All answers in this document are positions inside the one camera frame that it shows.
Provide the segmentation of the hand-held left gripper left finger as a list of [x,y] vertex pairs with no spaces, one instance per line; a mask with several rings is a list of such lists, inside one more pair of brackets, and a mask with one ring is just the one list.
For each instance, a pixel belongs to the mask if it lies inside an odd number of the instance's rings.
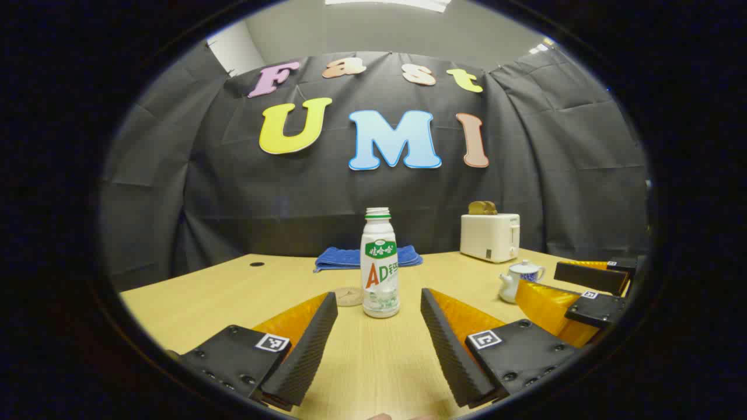
[[226,326],[172,356],[238,398],[291,411],[312,385],[337,317],[336,295],[321,293],[253,328]]

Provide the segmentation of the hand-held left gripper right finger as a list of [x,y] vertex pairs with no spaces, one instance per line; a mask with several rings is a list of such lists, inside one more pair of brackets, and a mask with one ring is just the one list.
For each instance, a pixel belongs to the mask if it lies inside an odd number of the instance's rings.
[[505,323],[434,289],[422,289],[420,310],[460,407],[521,393],[578,351],[528,319]]

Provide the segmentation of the white blue-patterned teacup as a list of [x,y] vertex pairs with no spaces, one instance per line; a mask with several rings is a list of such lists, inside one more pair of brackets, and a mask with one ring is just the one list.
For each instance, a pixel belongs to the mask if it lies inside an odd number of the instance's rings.
[[528,282],[529,284],[536,284],[537,282],[540,282],[544,275],[545,275],[546,268],[544,270],[543,275],[540,276],[528,276],[528,275],[515,275],[513,273],[509,273],[509,270],[506,274],[499,274],[499,279],[501,279],[501,287],[499,288],[499,298],[507,303],[516,303],[516,295],[518,292],[518,287],[520,284],[520,281],[523,280],[524,282]]

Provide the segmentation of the white green-label water bottle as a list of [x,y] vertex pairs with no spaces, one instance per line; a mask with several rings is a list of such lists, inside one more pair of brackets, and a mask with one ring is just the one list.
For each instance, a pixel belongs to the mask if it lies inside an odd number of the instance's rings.
[[359,247],[362,308],[375,319],[400,310],[399,260],[396,236],[387,207],[366,208]]

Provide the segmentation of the blue folded towel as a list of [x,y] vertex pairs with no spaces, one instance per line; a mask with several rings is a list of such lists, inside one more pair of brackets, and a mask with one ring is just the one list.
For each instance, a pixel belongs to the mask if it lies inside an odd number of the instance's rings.
[[[413,246],[397,248],[398,262],[401,267],[421,265],[423,258]],[[358,249],[345,250],[329,247],[321,253],[315,261],[314,273],[324,270],[355,270],[360,268],[360,252]]]

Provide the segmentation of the white toaster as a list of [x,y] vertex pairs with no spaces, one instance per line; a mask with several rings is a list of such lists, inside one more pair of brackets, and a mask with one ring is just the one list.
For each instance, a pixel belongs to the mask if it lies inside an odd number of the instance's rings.
[[460,253],[496,264],[514,260],[520,248],[520,221],[517,213],[462,215]]

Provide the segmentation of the black backdrop cloth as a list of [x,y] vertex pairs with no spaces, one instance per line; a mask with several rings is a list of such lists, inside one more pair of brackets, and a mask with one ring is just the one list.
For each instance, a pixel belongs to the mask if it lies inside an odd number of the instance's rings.
[[300,58],[188,83],[170,68],[133,106],[102,174],[117,290],[246,254],[357,249],[367,207],[397,243],[459,250],[470,202],[520,216],[520,246],[572,260],[646,254],[644,149],[613,94],[560,51],[486,71],[424,55]]

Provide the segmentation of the ceiling light panel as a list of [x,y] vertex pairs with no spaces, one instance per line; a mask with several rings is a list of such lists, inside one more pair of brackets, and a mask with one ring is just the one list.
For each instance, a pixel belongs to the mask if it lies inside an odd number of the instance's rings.
[[324,0],[327,6],[345,4],[384,4],[417,8],[435,13],[445,13],[452,0]]

